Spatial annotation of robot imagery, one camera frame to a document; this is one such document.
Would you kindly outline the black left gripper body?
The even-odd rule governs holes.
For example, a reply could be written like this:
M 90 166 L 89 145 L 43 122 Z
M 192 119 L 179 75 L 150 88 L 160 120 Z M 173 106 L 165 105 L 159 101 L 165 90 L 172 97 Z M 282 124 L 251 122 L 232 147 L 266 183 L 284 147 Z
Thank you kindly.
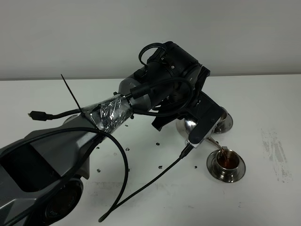
M 203 85 L 206 78 L 210 75 L 210 70 L 206 67 L 202 67 L 200 74 L 198 76 L 197 82 L 195 84 L 195 94 L 191 100 L 191 103 L 182 111 L 177 111 L 175 114 L 166 117 L 156 117 L 152 122 L 152 126 L 160 131 L 163 126 L 167 125 L 172 121 L 177 119 L 181 120 L 183 118 L 200 118 L 205 113 L 209 111 L 223 110 L 214 100 L 212 100 L 207 94 L 202 91 Z

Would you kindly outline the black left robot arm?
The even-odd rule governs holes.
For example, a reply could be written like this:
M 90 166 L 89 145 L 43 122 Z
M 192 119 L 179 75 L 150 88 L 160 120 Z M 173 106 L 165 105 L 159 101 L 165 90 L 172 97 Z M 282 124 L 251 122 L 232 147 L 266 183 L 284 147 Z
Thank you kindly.
M 78 204 L 82 178 L 89 178 L 89 156 L 106 138 L 119 149 L 125 175 L 110 208 L 124 203 L 128 180 L 125 150 L 113 132 L 134 115 L 153 116 L 161 130 L 174 120 L 194 126 L 179 159 L 183 159 L 221 121 L 224 110 L 203 91 L 210 71 L 175 43 L 152 43 L 155 52 L 142 68 L 125 78 L 113 97 L 57 115 L 33 111 L 33 120 L 66 117 L 57 128 L 36 130 L 0 150 L 0 223 L 3 226 L 48 226 Z

